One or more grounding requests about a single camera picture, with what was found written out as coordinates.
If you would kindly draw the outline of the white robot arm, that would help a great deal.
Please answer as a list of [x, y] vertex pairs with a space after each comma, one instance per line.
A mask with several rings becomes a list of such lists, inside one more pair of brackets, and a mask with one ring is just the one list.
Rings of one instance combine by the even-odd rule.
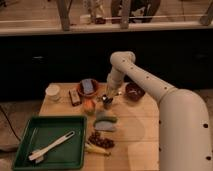
[[209, 113], [204, 100], [138, 67], [135, 59], [131, 51], [111, 54], [106, 95], [113, 98], [128, 76], [157, 102], [160, 171], [213, 171]]

